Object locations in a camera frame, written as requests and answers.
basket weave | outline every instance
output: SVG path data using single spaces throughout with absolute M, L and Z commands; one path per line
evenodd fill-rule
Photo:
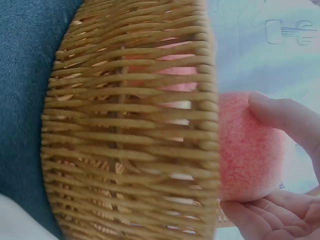
M 218 97 L 204 4 L 86 0 L 77 11 L 42 115 L 45 187 L 67 239 L 213 238 Z M 194 73 L 164 73 L 175 68 Z M 183 84 L 196 88 L 168 88 Z

denim fabric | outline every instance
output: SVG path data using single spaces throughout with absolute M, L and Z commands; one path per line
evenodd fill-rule
M 0 193 L 60 239 L 43 184 L 41 113 L 55 51 L 81 3 L 0 0 Z

felt ball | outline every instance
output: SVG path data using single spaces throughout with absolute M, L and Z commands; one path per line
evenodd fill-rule
M 220 199 L 249 202 L 265 197 L 282 180 L 285 136 L 262 124 L 249 109 L 250 92 L 219 99 Z

